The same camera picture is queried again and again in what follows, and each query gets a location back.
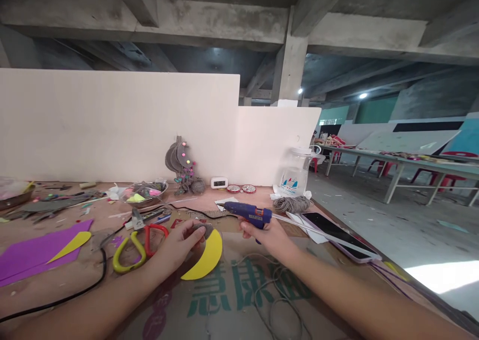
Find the yellow scissors handle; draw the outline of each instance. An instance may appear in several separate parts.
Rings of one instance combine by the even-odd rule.
[[[135,270],[135,269],[139,268],[140,266],[142,266],[146,261],[145,248],[143,247],[143,245],[141,245],[141,243],[136,238],[137,234],[138,234],[138,232],[131,233],[131,241],[135,245],[138,252],[140,253],[141,259],[136,264],[130,265],[130,266],[127,266],[127,267],[124,267],[123,265],[120,264],[120,254],[123,251],[123,249],[125,248],[126,243],[128,243],[128,239],[129,239],[129,238],[125,238],[123,240],[123,242],[121,243],[121,245],[116,250],[115,255],[113,256],[113,270],[116,271],[119,274],[125,274],[127,272],[132,271],[132,270]]]

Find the bottle label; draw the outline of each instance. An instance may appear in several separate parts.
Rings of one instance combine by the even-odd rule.
[[[298,180],[296,178],[286,179],[281,184],[281,189],[284,190],[286,193],[295,195],[296,191],[298,190]]]

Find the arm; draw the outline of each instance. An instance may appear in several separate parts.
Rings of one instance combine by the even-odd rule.
[[[141,268],[90,291],[64,306],[21,325],[12,339],[105,339],[153,290],[185,260],[205,233],[191,233],[198,220],[171,232],[156,254]]]
[[[301,251],[271,219],[264,230],[242,222],[243,237],[258,239],[316,295],[367,339],[475,339],[425,307],[369,286]]]

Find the gray felt ball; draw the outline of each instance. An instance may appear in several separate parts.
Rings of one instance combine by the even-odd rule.
[[[203,194],[205,192],[206,185],[205,182],[198,178],[191,184],[191,191],[193,194]]]

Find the green wall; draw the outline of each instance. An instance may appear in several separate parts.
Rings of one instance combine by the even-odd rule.
[[[349,105],[339,108],[323,109],[318,125],[344,124]]]
[[[361,103],[356,115],[356,124],[387,123],[391,119],[398,97],[372,100]]]

